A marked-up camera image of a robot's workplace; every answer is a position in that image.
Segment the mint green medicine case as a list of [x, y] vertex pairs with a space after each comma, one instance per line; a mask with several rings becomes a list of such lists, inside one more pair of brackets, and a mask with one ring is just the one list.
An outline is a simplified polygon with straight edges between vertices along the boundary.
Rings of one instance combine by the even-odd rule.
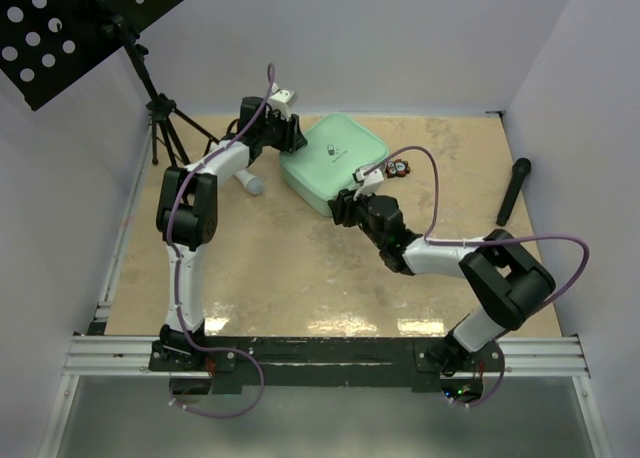
[[306, 146], [279, 155], [281, 176], [324, 217], [332, 216], [328, 202], [354, 185], [356, 169], [375, 165], [390, 153], [385, 141], [341, 113], [321, 119], [303, 136]]

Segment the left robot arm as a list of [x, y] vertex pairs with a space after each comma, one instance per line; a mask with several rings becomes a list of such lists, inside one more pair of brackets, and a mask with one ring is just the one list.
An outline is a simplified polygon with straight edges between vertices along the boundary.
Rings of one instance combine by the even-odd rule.
[[205, 363], [202, 269], [206, 245], [218, 225], [218, 188], [246, 174], [265, 147], [295, 153], [306, 146], [299, 116], [291, 111], [295, 100], [296, 94], [287, 89], [267, 99], [245, 97], [235, 132], [228, 132], [200, 160], [165, 171], [156, 227], [169, 257], [170, 292], [154, 357], [185, 370]]

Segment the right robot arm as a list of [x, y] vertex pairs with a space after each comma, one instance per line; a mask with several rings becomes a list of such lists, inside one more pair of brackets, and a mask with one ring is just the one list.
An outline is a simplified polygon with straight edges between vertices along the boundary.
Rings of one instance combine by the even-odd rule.
[[392, 272], [456, 277], [470, 286], [479, 307], [431, 352], [445, 373], [469, 370], [485, 345], [519, 329], [555, 290], [546, 268], [503, 229], [465, 244], [448, 244], [407, 228], [397, 200], [390, 196], [342, 190], [328, 206], [334, 223], [358, 227]]

